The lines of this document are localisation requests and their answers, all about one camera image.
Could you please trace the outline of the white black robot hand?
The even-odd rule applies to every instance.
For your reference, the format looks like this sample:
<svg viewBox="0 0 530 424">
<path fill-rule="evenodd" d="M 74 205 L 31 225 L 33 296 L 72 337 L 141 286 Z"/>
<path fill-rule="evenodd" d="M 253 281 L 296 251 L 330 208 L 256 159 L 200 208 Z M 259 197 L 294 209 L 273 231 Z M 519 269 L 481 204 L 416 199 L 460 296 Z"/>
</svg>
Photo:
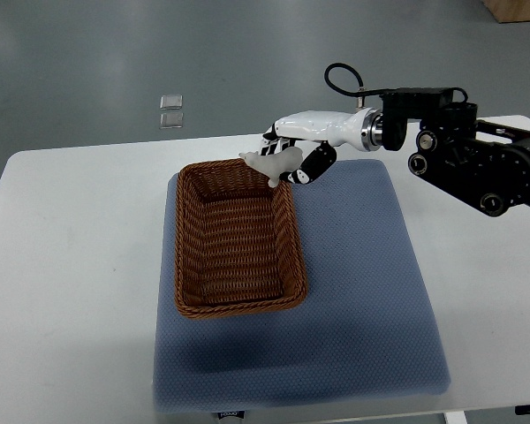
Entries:
<svg viewBox="0 0 530 424">
<path fill-rule="evenodd" d="M 349 145 L 358 151 L 376 151 L 382 145 L 382 112 L 361 108 L 350 114 L 335 111 L 304 111 L 279 118 L 262 135 L 259 155 L 279 155 L 298 141 L 318 145 L 296 167 L 278 177 L 297 185 L 318 179 L 337 159 L 336 148 Z"/>
</svg>

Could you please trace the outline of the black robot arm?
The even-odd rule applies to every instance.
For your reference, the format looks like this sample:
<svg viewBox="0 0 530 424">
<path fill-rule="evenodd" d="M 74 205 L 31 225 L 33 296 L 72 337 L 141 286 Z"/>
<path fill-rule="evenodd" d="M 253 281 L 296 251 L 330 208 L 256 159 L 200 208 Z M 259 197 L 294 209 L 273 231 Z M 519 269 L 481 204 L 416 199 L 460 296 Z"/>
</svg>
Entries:
<svg viewBox="0 0 530 424">
<path fill-rule="evenodd" d="M 408 121 L 418 121 L 417 150 L 408 159 L 413 175 L 487 216 L 520 204 L 530 207 L 530 130 L 478 119 L 477 105 L 457 101 L 455 87 L 351 92 L 326 83 L 359 102 L 374 95 L 382 99 L 381 116 L 367 127 L 367 140 L 375 147 L 398 151 Z"/>
</svg>

